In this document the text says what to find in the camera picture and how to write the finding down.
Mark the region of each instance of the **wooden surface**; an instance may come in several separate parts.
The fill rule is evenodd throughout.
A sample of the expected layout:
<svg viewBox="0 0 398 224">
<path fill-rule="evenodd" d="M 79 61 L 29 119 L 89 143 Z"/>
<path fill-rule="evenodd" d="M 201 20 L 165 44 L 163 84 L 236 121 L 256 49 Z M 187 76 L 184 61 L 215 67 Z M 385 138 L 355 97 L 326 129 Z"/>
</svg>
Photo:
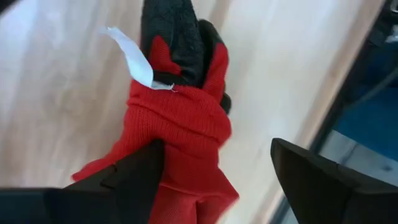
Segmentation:
<svg viewBox="0 0 398 224">
<path fill-rule="evenodd" d="M 266 222 L 279 190 L 271 139 L 310 142 L 382 0 L 193 3 L 230 54 L 233 136 L 220 167 L 241 199 L 222 222 Z M 137 40 L 141 6 L 23 0 L 2 16 L 0 185 L 63 187 L 111 148 L 122 128 L 129 75 L 117 45 L 99 30 L 118 26 Z M 345 67 L 337 63 L 344 52 Z"/>
</svg>

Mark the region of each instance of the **knit glove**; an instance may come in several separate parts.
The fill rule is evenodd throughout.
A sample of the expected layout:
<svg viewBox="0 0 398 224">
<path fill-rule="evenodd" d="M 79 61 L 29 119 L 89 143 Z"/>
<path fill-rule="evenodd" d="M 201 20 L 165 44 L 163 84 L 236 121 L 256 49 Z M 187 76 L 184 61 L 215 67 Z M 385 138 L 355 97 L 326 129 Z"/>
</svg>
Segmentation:
<svg viewBox="0 0 398 224">
<path fill-rule="evenodd" d="M 238 197 L 218 168 L 218 150 L 231 135 L 223 94 L 228 51 L 189 0 L 145 1 L 141 32 L 155 80 L 175 84 L 173 91 L 132 81 L 120 140 L 72 177 L 84 179 L 163 139 L 164 173 L 149 223 L 215 223 Z"/>
</svg>

